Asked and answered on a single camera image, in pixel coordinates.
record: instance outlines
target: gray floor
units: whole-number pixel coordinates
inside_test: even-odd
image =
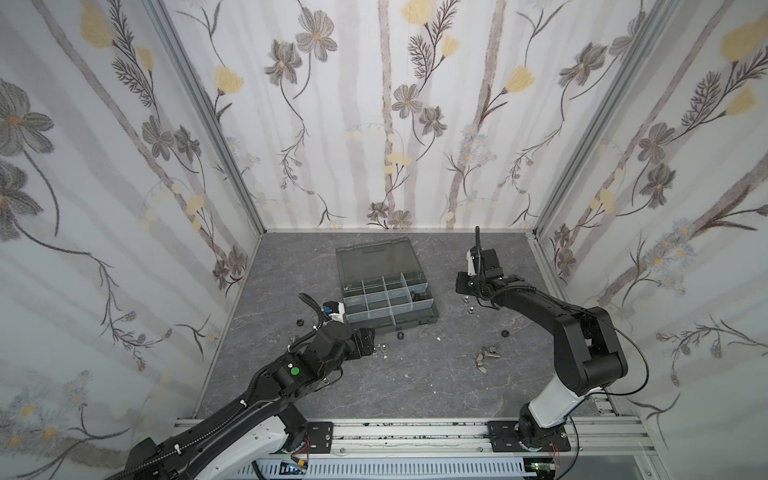
[[[250,377],[305,333],[313,312],[297,298],[307,292],[318,303],[340,300],[336,248],[404,233],[268,233],[245,284],[234,319],[214,366],[198,416],[215,412],[245,390]],[[344,364],[337,384],[307,396],[297,406],[307,418],[517,416],[554,375],[552,338],[512,310],[467,304],[454,292],[456,272],[466,270],[473,233],[408,233],[422,264],[440,320],[434,325],[376,337],[389,351]],[[522,233],[485,233],[505,273],[544,288]],[[296,319],[307,319],[303,328]],[[502,338],[503,329],[510,331]],[[500,359],[488,373],[475,368],[483,346],[496,345]],[[576,415],[595,415],[586,401]]]

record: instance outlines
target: wallpaper panel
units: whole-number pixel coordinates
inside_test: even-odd
[[[636,413],[674,478],[762,477],[768,8],[685,2],[542,232],[571,301],[650,363]],[[630,375],[644,380],[629,344]]]
[[[103,478],[190,415],[256,246],[138,3],[0,5],[0,464]]]
[[[532,228],[652,2],[167,0],[268,228]]]

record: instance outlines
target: marble-patterned surface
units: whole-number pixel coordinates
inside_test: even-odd
[[[307,418],[517,416],[554,375],[552,338],[512,310],[467,303],[454,292],[456,272],[466,270],[473,233],[268,233],[259,247],[240,304],[222,345],[198,416],[204,418],[245,390],[250,377],[285,351],[290,338],[308,331],[314,313],[297,297],[318,303],[340,300],[336,248],[407,235],[438,304],[434,325],[376,337],[387,353],[344,363],[344,378],[298,401]],[[505,273],[544,288],[525,235],[484,233]],[[296,319],[307,320],[304,327]],[[503,329],[510,331],[502,338]],[[475,368],[483,346],[496,345],[500,359]],[[588,400],[577,415],[594,415]]]

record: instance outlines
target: metal corner post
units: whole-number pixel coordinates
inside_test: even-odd
[[[592,117],[586,133],[579,140],[571,158],[566,163],[555,183],[554,189],[545,203],[541,215],[539,215],[537,222],[538,231],[543,232],[549,228],[549,224],[553,221],[558,208],[562,205],[565,195],[576,181],[593,147],[603,132],[605,132],[608,122],[624,100],[624,96],[629,92],[632,80],[637,77],[643,63],[654,50],[657,40],[664,32],[664,27],[666,27],[680,3],[680,0],[657,0],[654,3],[647,20],[641,27],[637,40],[632,44],[630,51],[627,53],[627,58],[621,62],[616,78],[614,78]]]
[[[184,84],[184,90],[187,92],[192,105],[200,116],[208,136],[213,141],[214,148],[222,159],[224,171],[230,179],[240,204],[243,205],[246,211],[248,220],[259,236],[264,235],[266,228],[261,221],[261,217],[259,217],[256,206],[251,201],[250,192],[240,176],[237,162],[229,148],[227,148],[227,141],[221,131],[219,122],[216,119],[215,113],[211,110],[210,102],[207,99],[203,86],[192,69],[192,64],[168,15],[168,10],[165,8],[162,0],[141,1],[149,14],[157,35],[160,37],[166,52],[174,64],[174,69]]]

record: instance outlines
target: black mounting plate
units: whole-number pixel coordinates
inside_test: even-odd
[[[520,445],[518,441],[518,431],[515,429],[517,425],[516,420],[508,422],[493,421],[488,422],[488,438],[491,440],[491,448],[494,452],[530,452],[523,445]],[[558,429],[558,434],[553,435],[552,443],[557,447],[560,452],[571,451],[571,443],[568,441],[568,437],[561,437],[560,434],[565,432],[564,427]],[[546,445],[541,447],[536,452],[553,452],[552,445]]]
[[[311,454],[331,453],[333,422],[310,422],[306,426],[306,434],[310,437]]]

